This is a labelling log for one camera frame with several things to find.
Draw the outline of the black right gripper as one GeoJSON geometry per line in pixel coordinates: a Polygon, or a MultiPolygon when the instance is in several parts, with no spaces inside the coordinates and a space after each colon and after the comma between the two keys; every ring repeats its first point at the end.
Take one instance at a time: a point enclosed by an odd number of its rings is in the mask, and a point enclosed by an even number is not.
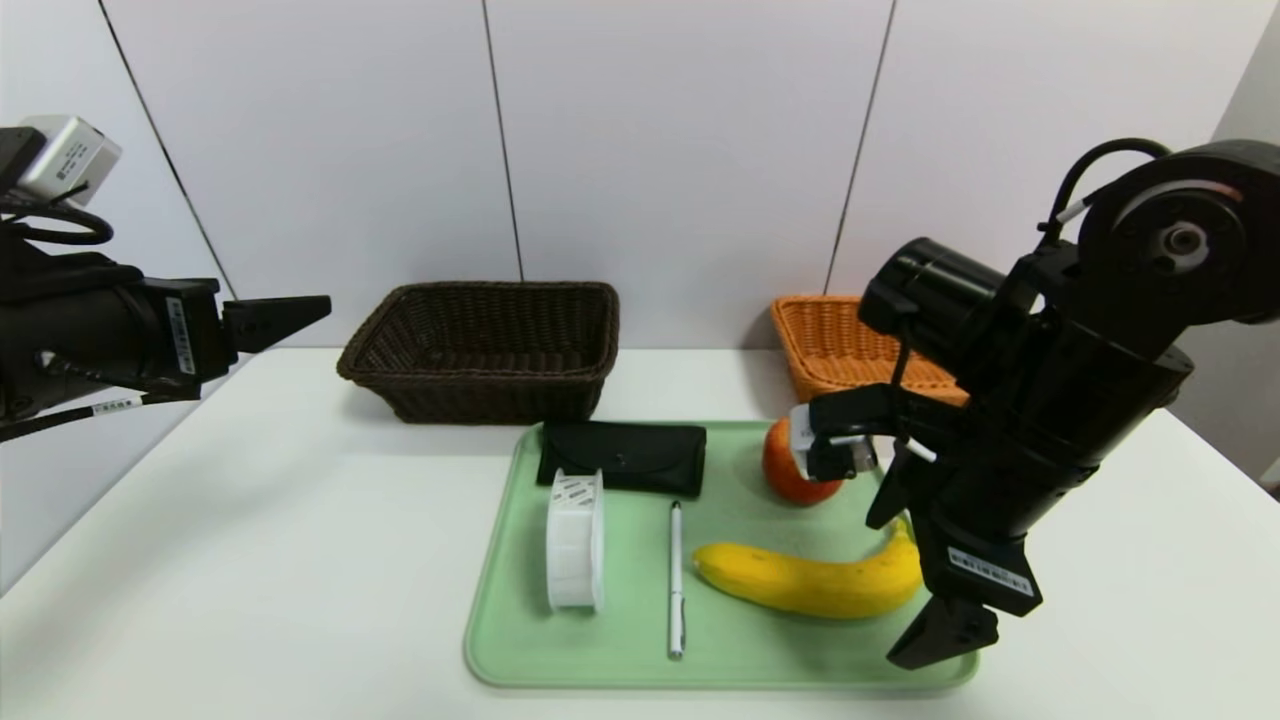
{"type": "Polygon", "coordinates": [[[918,462],[910,514],[931,597],[887,653],[905,670],[998,642],[993,611],[1025,616],[1043,594],[1027,557],[1029,529],[1083,487],[1142,416],[1071,421],[1064,437],[970,418],[934,462],[918,462]]]}

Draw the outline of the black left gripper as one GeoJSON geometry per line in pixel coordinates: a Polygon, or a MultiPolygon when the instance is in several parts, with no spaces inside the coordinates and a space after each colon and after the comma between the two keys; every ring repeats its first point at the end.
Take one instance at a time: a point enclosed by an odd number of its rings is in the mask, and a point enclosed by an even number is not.
{"type": "Polygon", "coordinates": [[[260,354],[332,313],[328,295],[255,299],[224,302],[220,322],[219,290],[143,278],[47,301],[33,360],[81,384],[180,395],[225,375],[236,352],[260,354]]]}

